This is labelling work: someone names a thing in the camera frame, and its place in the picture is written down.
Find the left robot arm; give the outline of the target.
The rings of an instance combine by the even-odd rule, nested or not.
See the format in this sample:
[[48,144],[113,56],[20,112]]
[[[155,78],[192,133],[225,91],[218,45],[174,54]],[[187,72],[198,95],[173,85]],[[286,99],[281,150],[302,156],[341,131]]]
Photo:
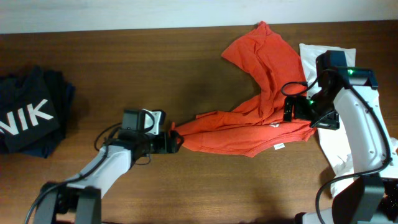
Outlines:
[[72,212],[72,223],[102,223],[101,200],[111,186],[142,157],[175,154],[184,143],[176,131],[159,134],[117,128],[98,155],[79,173],[63,182],[47,182],[31,205],[24,222],[65,223],[58,214]]

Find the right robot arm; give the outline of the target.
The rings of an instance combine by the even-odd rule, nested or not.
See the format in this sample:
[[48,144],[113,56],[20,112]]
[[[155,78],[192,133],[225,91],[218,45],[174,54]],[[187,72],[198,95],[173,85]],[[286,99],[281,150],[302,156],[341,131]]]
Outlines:
[[315,63],[321,90],[311,98],[302,91],[286,94],[283,120],[330,130],[343,122],[354,172],[323,184],[315,212],[298,213],[294,222],[397,223],[397,153],[379,108],[374,72],[349,67],[339,50],[327,50]]

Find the orange t-shirt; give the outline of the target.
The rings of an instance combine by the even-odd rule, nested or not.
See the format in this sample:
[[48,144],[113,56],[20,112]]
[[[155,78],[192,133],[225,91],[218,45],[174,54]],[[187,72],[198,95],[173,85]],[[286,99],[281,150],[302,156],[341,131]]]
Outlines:
[[193,121],[173,125],[185,148],[254,157],[278,144],[307,141],[315,133],[308,121],[283,120],[281,88],[305,81],[305,75],[298,53],[266,22],[235,40],[221,56],[252,76],[260,93],[232,111],[199,114]]

